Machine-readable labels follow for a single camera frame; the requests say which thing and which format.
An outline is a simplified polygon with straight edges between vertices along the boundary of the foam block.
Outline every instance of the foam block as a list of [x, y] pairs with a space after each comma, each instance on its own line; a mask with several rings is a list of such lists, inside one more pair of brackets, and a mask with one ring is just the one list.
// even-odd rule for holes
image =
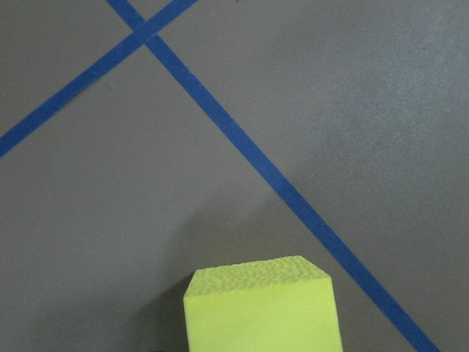
[[197, 270], [191, 352], [342, 352], [332, 281], [301, 256]]

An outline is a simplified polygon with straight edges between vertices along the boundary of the yellow block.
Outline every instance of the yellow block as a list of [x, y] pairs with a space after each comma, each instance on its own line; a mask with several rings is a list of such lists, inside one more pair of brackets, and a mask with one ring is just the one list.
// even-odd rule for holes
[[301, 256], [196, 271], [191, 352], [342, 352], [332, 281]]

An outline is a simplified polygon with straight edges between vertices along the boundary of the gray surface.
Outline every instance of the gray surface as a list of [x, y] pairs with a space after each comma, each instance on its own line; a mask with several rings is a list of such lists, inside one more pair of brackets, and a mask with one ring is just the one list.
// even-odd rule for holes
[[[104, 1], [0, 19], [0, 133], [130, 33]], [[451, 352], [469, 347], [468, 19], [466, 1], [203, 0], [162, 32]], [[412, 351], [145, 48], [0, 179], [3, 351], [185, 351], [189, 274], [288, 254], [332, 275], [345, 351]]]

